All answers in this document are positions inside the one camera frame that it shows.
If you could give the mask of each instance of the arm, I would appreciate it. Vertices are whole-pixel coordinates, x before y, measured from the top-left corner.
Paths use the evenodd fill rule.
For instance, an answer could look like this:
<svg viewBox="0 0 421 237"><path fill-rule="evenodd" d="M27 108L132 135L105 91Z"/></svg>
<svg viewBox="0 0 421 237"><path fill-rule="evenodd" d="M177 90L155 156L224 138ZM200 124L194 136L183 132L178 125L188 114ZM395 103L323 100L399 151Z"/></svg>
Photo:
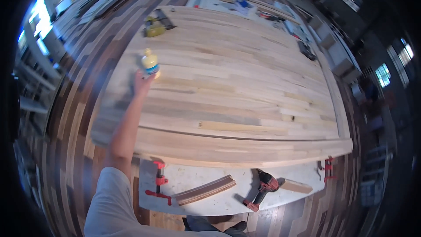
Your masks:
<svg viewBox="0 0 421 237"><path fill-rule="evenodd" d="M107 149L104 167L115 167L122 171L129 179L140 112L154 78L155 75L153 74L149 78L143 79L142 72L140 70L136 71L134 97L115 129L111 143Z"/></svg>

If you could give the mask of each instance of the shoe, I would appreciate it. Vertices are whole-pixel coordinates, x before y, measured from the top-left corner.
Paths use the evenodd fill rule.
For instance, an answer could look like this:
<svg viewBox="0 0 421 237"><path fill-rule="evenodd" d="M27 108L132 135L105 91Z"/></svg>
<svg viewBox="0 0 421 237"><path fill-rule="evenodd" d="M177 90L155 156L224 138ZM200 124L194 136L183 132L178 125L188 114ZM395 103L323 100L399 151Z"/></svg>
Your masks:
<svg viewBox="0 0 421 237"><path fill-rule="evenodd" d="M235 224L233 227L231 227L231 228L234 228L234 229L236 229L236 230L239 230L239 231L244 231L246 228L247 228L247 222L245 222L245 221L240 221L239 223L237 223L237 224Z"/></svg>

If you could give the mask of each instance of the workshop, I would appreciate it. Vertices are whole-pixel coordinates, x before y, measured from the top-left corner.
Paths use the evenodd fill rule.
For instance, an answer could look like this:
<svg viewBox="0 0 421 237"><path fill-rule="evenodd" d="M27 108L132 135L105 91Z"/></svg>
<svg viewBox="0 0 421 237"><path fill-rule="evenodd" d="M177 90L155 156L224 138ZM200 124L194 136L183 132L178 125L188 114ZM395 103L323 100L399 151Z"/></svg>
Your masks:
<svg viewBox="0 0 421 237"><path fill-rule="evenodd" d="M7 224L52 237L415 235L412 1L12 0Z"/></svg>

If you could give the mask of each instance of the t-shirt sleeve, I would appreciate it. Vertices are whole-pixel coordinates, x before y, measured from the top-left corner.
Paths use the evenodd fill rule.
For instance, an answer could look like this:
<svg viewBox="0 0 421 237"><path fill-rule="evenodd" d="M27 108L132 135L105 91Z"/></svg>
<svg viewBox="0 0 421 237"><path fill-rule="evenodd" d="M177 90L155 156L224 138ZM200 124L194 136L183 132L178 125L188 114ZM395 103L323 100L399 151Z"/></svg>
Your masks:
<svg viewBox="0 0 421 237"><path fill-rule="evenodd" d="M120 170L105 167L86 216L85 236L110 235L137 224L129 179Z"/></svg>

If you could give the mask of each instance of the multicolored wood floor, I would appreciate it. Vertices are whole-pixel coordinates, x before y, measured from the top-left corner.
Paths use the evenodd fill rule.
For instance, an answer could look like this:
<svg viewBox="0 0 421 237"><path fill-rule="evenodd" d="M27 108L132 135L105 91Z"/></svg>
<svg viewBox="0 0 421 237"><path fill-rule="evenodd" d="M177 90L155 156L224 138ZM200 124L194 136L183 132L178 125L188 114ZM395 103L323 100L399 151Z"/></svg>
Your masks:
<svg viewBox="0 0 421 237"><path fill-rule="evenodd" d="M261 0L273 3L274 0ZM90 129L98 109L98 98L120 56L144 18L157 5L185 5L187 0L130 0L103 19L78 25L78 5L69 8L54 23L58 36L66 40L68 55L60 62L67 72L48 124L50 142L23 131L36 164L41 170L47 219L56 236L83 236L87 210L96 190L104 149L92 144ZM354 101L340 84L348 111L354 151L336 159L334 175L324 190L271 210L240 214L231 221L248 220L249 236L355 236L364 210L359 206L357 182L361 152L374 145ZM181 216L139 208L139 159L133 160L133 203L140 223L183 230ZM228 218L210 218L223 222ZM228 227L229 222L218 227Z"/></svg>

